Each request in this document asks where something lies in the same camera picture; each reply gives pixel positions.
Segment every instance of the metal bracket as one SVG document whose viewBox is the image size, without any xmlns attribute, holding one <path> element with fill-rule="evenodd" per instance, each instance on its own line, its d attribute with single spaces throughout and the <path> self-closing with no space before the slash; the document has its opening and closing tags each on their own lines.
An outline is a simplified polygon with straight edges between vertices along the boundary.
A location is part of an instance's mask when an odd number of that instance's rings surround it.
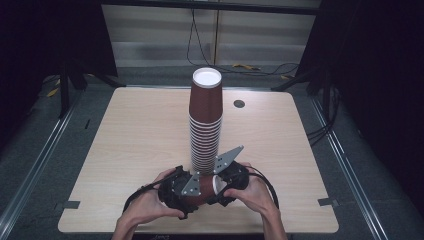
<svg viewBox="0 0 424 240">
<path fill-rule="evenodd" d="M 215 157 L 215 167 L 213 173 L 216 175 L 222 171 L 224 171 L 230 164 L 234 161 L 234 159 L 239 155 L 239 153 L 243 150 L 244 146 L 240 145 L 233 150 L 230 150 L 226 153 L 218 155 Z"/>
<path fill-rule="evenodd" d="M 199 172 L 196 172 L 193 174 L 190 180 L 188 180 L 183 190 L 181 190 L 182 196 L 199 196 L 201 194 L 199 175 Z"/>
</svg>

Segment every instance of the small round object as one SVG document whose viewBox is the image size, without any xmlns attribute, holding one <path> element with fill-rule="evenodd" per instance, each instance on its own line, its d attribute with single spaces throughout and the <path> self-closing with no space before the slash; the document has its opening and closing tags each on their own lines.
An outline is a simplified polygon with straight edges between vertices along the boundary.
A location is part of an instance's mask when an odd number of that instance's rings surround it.
<svg viewBox="0 0 424 240">
<path fill-rule="evenodd" d="M 242 101 L 242 100 L 235 100 L 234 101 L 234 106 L 236 108 L 243 108 L 246 104 Z"/>
</svg>

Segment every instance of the brown paper cup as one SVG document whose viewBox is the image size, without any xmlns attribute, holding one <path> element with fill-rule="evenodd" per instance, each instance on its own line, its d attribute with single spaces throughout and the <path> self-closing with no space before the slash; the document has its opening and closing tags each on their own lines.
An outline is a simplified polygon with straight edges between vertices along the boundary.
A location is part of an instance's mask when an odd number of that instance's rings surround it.
<svg viewBox="0 0 424 240">
<path fill-rule="evenodd" d="M 214 123 L 222 116 L 221 73 L 200 68 L 193 73 L 190 92 L 190 116 L 200 123 Z"/>
</svg>

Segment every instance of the stack of paper cups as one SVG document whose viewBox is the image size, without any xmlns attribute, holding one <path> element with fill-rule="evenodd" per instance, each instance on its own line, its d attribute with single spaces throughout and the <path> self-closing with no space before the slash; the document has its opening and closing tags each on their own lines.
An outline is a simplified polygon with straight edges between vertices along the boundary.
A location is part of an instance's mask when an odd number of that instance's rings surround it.
<svg viewBox="0 0 424 240">
<path fill-rule="evenodd" d="M 212 68 L 200 68 L 193 73 L 189 123 L 193 170 L 203 175 L 213 173 L 221 122 L 221 73 Z"/>
</svg>

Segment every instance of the wooden table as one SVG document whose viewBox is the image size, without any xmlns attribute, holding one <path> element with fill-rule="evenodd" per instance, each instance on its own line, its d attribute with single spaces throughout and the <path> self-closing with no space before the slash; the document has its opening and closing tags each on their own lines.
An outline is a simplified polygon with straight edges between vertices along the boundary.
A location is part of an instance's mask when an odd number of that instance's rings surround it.
<svg viewBox="0 0 424 240">
<path fill-rule="evenodd" d="M 113 232 L 127 197 L 159 172 L 190 169 L 189 89 L 119 88 L 113 94 L 59 230 Z M 224 90 L 219 152 L 239 145 L 275 187 L 287 232 L 332 233 L 338 223 L 293 98 L 288 93 Z M 233 102 L 242 100 L 245 107 Z M 202 205 L 187 220 L 161 218 L 139 226 L 148 233 L 260 233 L 259 214 L 236 200 L 226 208 Z"/>
</svg>

